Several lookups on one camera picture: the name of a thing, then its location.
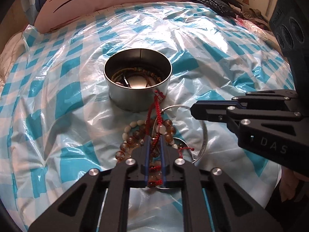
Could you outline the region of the round metal tin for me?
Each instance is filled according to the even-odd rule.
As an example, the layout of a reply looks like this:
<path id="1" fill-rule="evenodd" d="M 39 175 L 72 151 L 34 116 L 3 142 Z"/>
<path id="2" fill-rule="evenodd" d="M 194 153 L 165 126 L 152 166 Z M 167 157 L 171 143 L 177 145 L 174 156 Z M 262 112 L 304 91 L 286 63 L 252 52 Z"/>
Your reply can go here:
<path id="1" fill-rule="evenodd" d="M 164 101 L 172 75 L 168 58 L 154 50 L 135 48 L 112 55 L 104 64 L 110 100 L 120 109 L 144 112 Z"/>

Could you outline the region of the blue checkered plastic sheet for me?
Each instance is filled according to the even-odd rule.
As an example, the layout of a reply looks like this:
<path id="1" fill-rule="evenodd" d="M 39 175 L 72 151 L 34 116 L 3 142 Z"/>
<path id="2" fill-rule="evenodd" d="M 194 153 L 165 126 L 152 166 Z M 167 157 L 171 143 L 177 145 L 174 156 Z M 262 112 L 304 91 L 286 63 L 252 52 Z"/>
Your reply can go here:
<path id="1" fill-rule="evenodd" d="M 111 169 L 121 141 L 146 120 L 157 89 L 127 66 L 150 62 L 162 80 L 164 117 L 193 147 L 197 165 L 222 168 L 261 206 L 280 167 L 243 150 L 224 124 L 195 120 L 199 100 L 292 89 L 275 48 L 194 3 L 111 7 L 55 32 L 28 26 L 1 79 L 1 201 L 27 231 L 91 168 Z"/>

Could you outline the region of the white striped bed quilt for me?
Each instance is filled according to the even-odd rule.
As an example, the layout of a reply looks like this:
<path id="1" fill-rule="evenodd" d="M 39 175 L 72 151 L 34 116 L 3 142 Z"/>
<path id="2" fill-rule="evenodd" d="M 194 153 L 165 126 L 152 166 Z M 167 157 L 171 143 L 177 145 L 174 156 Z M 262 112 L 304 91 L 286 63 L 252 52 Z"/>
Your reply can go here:
<path id="1" fill-rule="evenodd" d="M 19 32 L 11 37 L 1 53 L 1 84 L 6 83 L 13 65 L 23 51 L 25 51 L 25 41 L 23 33 Z"/>

